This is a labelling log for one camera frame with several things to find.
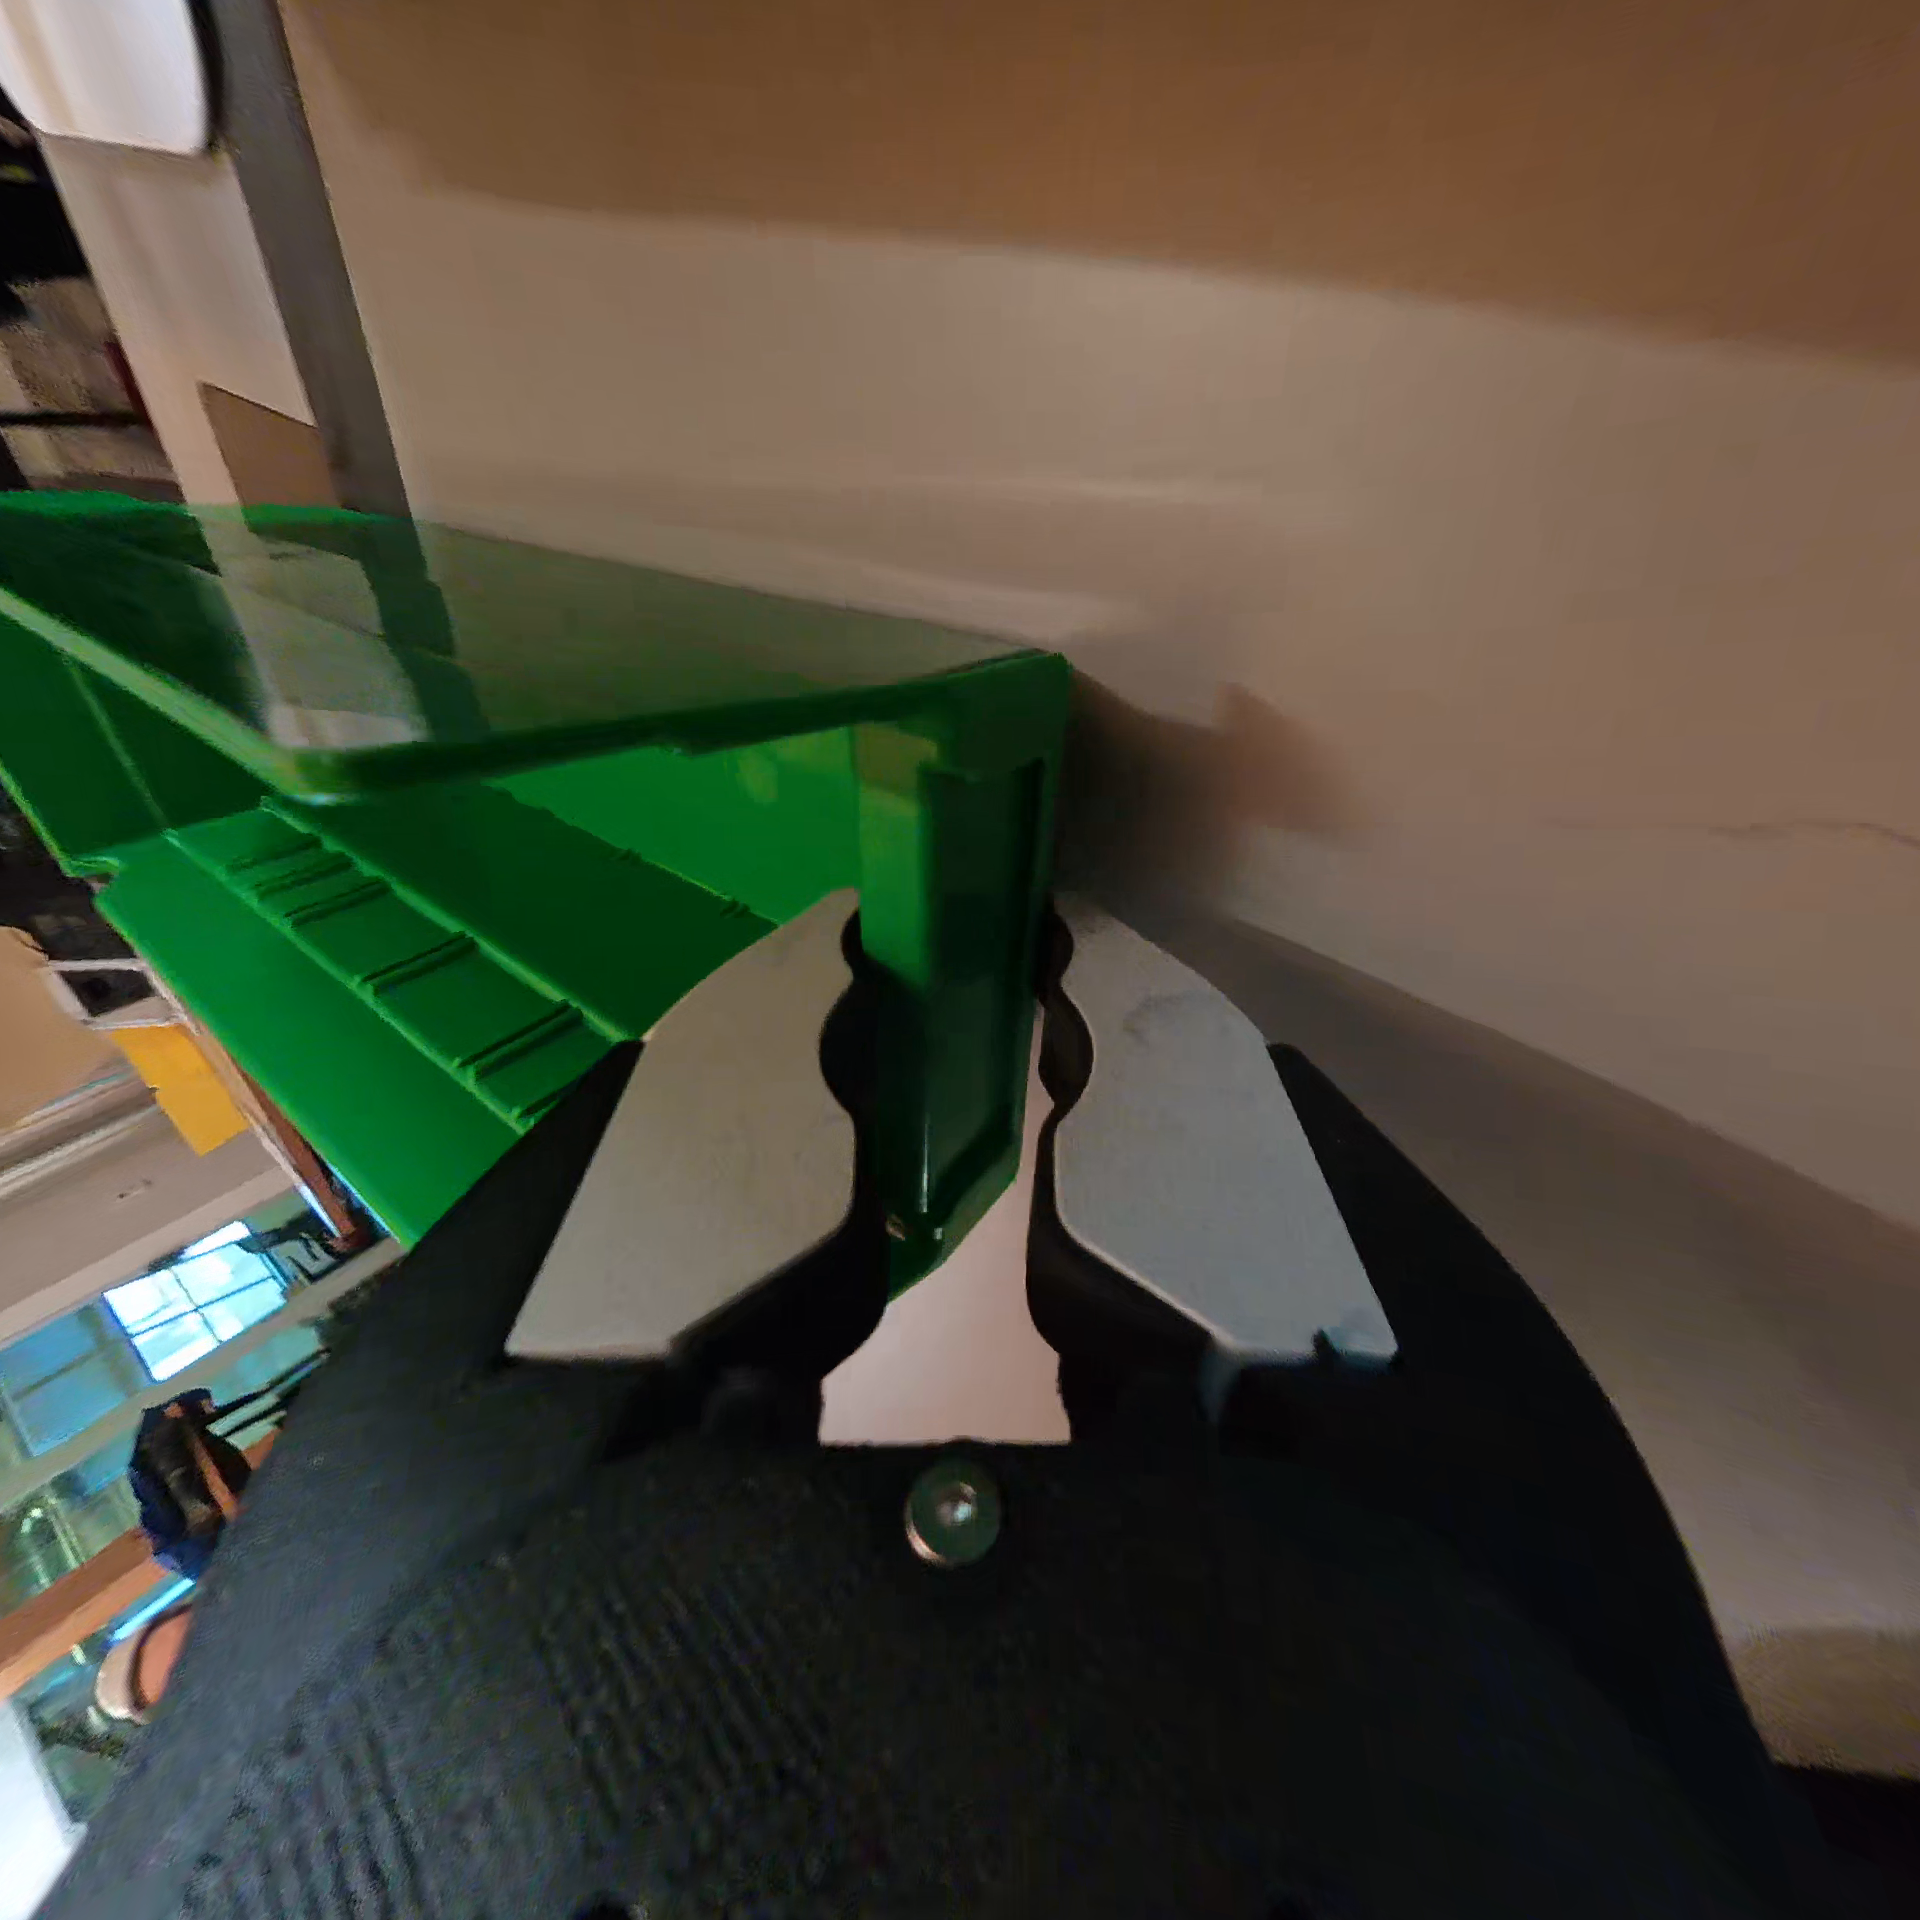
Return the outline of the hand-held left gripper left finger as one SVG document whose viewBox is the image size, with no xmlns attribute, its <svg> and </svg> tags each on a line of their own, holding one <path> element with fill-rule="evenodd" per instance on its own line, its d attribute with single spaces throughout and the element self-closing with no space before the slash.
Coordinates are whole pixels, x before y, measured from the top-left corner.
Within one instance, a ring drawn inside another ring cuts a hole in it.
<svg viewBox="0 0 1920 1920">
<path fill-rule="evenodd" d="M 826 894 L 643 1034 L 506 1356 L 838 1363 L 875 1330 L 882 1212 L 823 1059 L 854 914 Z"/>
</svg>

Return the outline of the green plastic bin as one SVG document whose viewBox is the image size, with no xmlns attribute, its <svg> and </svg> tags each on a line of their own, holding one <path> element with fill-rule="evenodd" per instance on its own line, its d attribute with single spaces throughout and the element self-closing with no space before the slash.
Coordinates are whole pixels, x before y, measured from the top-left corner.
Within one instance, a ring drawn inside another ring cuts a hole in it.
<svg viewBox="0 0 1920 1920">
<path fill-rule="evenodd" d="M 1006 1186 L 1072 670 L 442 523 L 5 494 L 5 785 L 397 1237 L 826 897 L 891 1275 Z"/>
</svg>

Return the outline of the dark desk divider strip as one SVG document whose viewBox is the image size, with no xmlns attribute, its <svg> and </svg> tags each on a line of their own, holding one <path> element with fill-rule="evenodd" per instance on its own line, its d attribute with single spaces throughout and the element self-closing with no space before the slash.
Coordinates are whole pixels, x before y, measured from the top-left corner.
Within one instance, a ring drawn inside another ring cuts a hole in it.
<svg viewBox="0 0 1920 1920">
<path fill-rule="evenodd" d="M 411 514 L 343 238 L 277 2 L 201 2 L 231 157 L 336 499 Z"/>
</svg>

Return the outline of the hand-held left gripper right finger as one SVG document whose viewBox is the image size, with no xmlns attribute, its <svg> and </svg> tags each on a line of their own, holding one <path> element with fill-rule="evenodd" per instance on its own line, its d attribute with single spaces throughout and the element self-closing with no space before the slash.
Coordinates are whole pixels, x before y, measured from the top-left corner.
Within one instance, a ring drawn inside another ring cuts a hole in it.
<svg viewBox="0 0 1920 1920">
<path fill-rule="evenodd" d="M 1041 968 L 1027 1306 L 1097 1369 L 1384 1369 L 1375 1285 L 1256 1025 L 1089 900 Z"/>
</svg>

